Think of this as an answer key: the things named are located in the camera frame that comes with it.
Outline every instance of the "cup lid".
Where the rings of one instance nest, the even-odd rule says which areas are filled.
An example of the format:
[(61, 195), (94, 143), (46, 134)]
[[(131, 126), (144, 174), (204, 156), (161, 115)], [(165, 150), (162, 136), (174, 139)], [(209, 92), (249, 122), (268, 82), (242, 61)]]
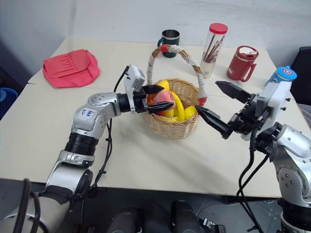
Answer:
[(228, 27), (222, 23), (212, 23), (209, 26), (209, 30), (215, 34), (226, 34), (228, 31)]
[(295, 71), (291, 69), (290, 66), (278, 67), (276, 72), (285, 79), (294, 80), (297, 78), (297, 74)]
[(237, 48), (236, 54), (245, 60), (254, 61), (258, 56), (258, 51), (250, 46), (242, 45)]

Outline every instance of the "red cloth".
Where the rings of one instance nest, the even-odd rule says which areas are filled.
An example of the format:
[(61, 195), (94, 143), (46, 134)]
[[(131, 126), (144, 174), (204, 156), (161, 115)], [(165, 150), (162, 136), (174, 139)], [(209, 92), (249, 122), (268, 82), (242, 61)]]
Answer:
[(44, 77), (55, 87), (89, 85), (99, 75), (97, 60), (87, 50), (76, 50), (43, 61)]

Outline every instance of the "red mug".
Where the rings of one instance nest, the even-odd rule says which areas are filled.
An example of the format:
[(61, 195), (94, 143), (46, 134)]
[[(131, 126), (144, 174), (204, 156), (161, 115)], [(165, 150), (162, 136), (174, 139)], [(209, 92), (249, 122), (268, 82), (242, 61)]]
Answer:
[(254, 61), (258, 55), (258, 51), (250, 46), (238, 47), (227, 70), (227, 76), (232, 80), (248, 81), (255, 69)]

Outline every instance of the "blue bin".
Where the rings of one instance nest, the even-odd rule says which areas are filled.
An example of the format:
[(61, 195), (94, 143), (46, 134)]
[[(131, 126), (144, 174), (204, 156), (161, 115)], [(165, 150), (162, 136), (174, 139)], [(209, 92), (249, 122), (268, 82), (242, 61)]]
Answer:
[(14, 101), (17, 99), (18, 94), (11, 88), (0, 88), (0, 119), (12, 106)]

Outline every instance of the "red tape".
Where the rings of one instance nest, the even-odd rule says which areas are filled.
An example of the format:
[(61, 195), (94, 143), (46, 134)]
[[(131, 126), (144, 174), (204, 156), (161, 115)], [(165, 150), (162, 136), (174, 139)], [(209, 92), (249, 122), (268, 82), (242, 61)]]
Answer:
[(200, 105), (201, 107), (203, 107), (204, 104), (205, 104), (205, 102), (206, 102), (206, 100), (207, 100), (207, 97), (199, 98), (199, 105)]
[(168, 46), (166, 46), (166, 45), (161, 46), (161, 52), (168, 52), (168, 51), (169, 51)]

